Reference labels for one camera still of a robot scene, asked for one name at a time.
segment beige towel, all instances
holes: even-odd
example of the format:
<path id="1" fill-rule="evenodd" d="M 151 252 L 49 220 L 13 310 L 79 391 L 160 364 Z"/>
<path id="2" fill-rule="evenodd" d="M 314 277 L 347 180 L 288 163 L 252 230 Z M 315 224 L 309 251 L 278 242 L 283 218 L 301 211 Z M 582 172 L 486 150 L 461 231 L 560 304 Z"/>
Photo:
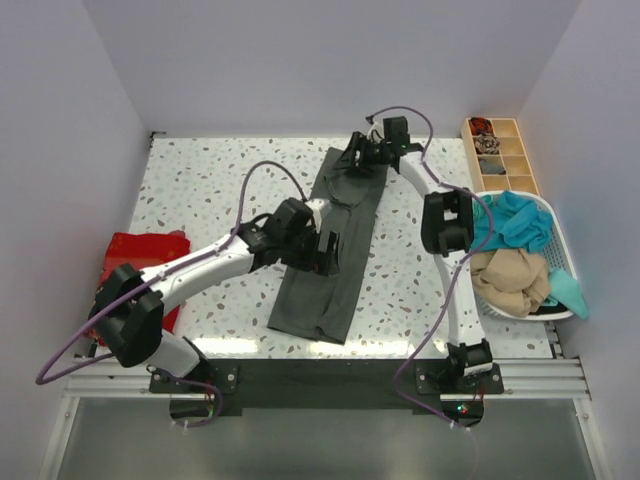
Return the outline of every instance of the beige towel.
<path id="1" fill-rule="evenodd" d="M 547 260 L 523 248 L 476 253 L 471 281 L 482 298 L 516 317 L 537 311 L 551 293 Z"/>

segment black cloth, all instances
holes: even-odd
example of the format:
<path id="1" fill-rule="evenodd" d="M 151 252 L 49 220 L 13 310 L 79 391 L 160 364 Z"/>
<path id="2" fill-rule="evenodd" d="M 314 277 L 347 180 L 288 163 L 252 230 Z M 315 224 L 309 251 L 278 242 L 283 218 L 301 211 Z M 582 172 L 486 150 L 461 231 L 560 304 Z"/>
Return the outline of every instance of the black cloth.
<path id="1" fill-rule="evenodd" d="M 340 235 L 340 273 L 321 277 L 287 269 L 268 327 L 298 337 L 344 344 L 360 295 L 388 167 L 354 173 L 348 170 L 346 160 L 338 161 L 341 154 L 340 150 L 329 149 L 311 191 L 311 198 L 331 201 L 323 230 L 326 225 Z"/>

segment white wall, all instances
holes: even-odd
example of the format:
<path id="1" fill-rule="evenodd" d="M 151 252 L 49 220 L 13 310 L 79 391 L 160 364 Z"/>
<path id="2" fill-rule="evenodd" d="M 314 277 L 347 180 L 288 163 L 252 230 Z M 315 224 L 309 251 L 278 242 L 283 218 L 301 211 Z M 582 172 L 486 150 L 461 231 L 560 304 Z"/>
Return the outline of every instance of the white wall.
<path id="1" fill-rule="evenodd" d="M 440 136 L 515 116 L 580 0 L 85 0 L 145 124 L 351 132 L 424 108 Z"/>
<path id="2" fill-rule="evenodd" d="M 34 379 L 86 319 L 111 233 L 128 224 L 147 146 L 80 0 L 2 2 L 2 478 L 38 475 L 62 383 Z"/>
<path id="3" fill-rule="evenodd" d="M 518 117 L 592 315 L 564 324 L 619 479 L 640 456 L 640 4 L 583 0 Z"/>

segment wooden organizer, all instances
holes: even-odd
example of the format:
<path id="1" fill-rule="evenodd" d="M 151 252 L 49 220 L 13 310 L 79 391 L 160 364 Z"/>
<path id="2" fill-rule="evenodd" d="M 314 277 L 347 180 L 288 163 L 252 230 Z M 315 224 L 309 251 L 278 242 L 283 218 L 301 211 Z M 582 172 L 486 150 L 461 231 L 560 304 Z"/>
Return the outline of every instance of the wooden organizer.
<path id="1" fill-rule="evenodd" d="M 471 170 L 471 180 L 475 192 L 486 190 L 513 190 L 540 195 L 536 179 L 533 177 L 527 152 L 522 143 L 518 124 L 514 118 L 487 118 L 493 125 L 493 133 L 500 141 L 499 155 L 484 155 L 477 152 L 471 135 L 469 118 L 462 124 L 462 141 Z M 480 159 L 501 165 L 506 175 L 485 175 L 480 171 Z"/>

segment gray floor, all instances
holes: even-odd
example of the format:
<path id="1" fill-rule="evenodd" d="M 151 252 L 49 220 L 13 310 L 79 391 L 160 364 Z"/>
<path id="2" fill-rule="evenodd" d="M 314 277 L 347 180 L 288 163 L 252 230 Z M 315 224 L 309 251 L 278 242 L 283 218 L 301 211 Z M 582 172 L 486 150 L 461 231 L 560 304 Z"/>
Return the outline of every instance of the gray floor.
<path id="1" fill-rule="evenodd" d="M 267 411 L 186 435 L 166 400 L 83 400 L 59 478 L 466 479 L 467 434 L 407 411 Z M 476 479 L 592 479 L 571 401 L 493 401 Z"/>

